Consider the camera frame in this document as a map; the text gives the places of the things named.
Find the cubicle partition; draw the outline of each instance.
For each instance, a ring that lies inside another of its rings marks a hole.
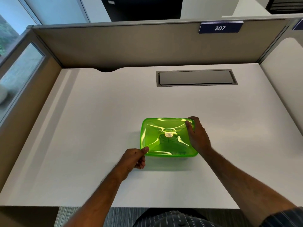
[[[301,17],[230,18],[229,22],[244,22],[238,33],[209,34],[199,34],[201,23],[218,21],[29,26],[0,63],[1,79],[28,45],[42,55],[0,118],[0,191],[62,68],[108,72],[123,67],[262,63],[285,38],[303,44],[302,31],[293,30]],[[301,121],[283,103],[302,132]]]

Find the gray carpet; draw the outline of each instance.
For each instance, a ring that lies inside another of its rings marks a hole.
[[[60,207],[54,227],[62,227],[78,207]],[[132,227],[147,208],[110,208],[104,227]],[[222,227],[252,227],[241,210],[230,209],[196,209],[209,221]]]

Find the desk surface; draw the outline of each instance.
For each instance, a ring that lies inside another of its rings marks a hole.
[[[156,71],[231,68],[238,85],[157,87]],[[303,137],[258,64],[63,69],[0,193],[0,205],[81,206],[148,117],[199,116],[214,149],[303,205]],[[237,208],[200,156],[149,157],[114,207]]]

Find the person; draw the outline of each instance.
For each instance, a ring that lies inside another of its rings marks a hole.
[[[218,154],[211,147],[208,135],[199,118],[194,116],[189,118],[195,121],[194,131],[190,123],[188,121],[185,122],[191,145],[209,164],[253,226],[303,226],[302,207],[297,207],[282,195],[246,174]],[[66,223],[65,227],[103,226],[121,182],[127,178],[133,168],[143,169],[145,167],[144,155],[148,150],[148,147],[144,147],[141,150],[127,149],[93,195]],[[217,227],[218,225],[209,222],[194,210],[151,208],[135,222],[134,227],[137,226]]]

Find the container lid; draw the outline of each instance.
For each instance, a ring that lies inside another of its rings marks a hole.
[[[147,156],[194,157],[198,153],[191,146],[185,121],[193,129],[195,123],[183,118],[147,118],[141,128],[141,148],[148,146]]]

